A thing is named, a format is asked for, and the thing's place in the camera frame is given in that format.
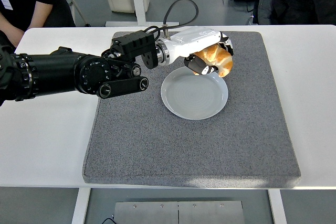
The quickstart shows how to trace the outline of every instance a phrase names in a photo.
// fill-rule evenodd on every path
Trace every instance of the gray textured pad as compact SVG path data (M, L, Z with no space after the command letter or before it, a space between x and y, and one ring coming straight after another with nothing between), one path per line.
M235 55L224 78L229 97L223 110L200 121L174 115L160 88L183 59L152 70L139 59L150 86L99 101L83 165L86 183L290 188L298 182L300 170L263 39L255 32L224 33Z

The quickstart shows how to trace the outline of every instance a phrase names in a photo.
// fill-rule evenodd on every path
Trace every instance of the bread roll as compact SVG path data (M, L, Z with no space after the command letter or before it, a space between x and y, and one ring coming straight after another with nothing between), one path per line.
M233 66L231 54L219 44L214 44L194 54L204 60L209 66L216 66L219 77L224 77L230 73Z

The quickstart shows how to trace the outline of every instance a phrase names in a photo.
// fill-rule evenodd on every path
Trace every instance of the person's arm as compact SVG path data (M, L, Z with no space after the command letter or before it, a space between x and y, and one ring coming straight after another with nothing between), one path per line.
M35 4L35 9L32 17L32 21L28 29L33 27L43 27L45 21L47 20L53 5L41 3L39 1Z
M19 42L24 34L24 31L16 28L10 22L8 22L2 13L0 13L0 30L7 36L14 47L19 45Z

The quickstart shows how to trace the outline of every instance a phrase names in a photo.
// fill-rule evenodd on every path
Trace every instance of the gray ceramic plate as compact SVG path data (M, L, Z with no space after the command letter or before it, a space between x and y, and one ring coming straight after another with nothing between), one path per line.
M161 86L164 105L189 120L210 118L221 111L228 98L227 85L218 73L196 76L182 67L171 72Z

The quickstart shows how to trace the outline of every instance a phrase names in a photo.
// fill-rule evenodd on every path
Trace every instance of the gray floor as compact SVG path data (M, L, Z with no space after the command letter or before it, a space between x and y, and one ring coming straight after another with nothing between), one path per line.
M78 188L0 187L0 223L71 223L77 193Z
M147 21L161 22L175 0L150 0ZM229 0L194 0L200 15L191 25L246 25L250 13L246 3ZM134 14L113 13L107 0L76 0L91 26L106 21L136 21ZM186 22L194 15L192 6L179 4L168 21ZM76 14L76 25L84 22ZM78 189L0 187L0 224L71 223ZM336 223L336 191L283 190L283 203L289 224ZM273 223L265 190L92 190L86 223L102 223L114 213L117 201L134 200L241 200L249 223Z
M114 215L116 202L222 200L242 202L245 224L273 223L266 190L93 189L85 224L102 223Z
M112 12L107 0L75 0L87 22L91 26L104 26L106 21L136 21L133 13ZM146 20L162 22L165 13L175 0L150 0ZM229 0L193 0L199 7L197 20L190 25L245 25L251 13L246 11L246 3ZM251 10L253 3L248 3ZM180 2L172 9L168 22L185 23L195 14L194 7L187 2ZM84 26L78 14L75 19L77 26Z

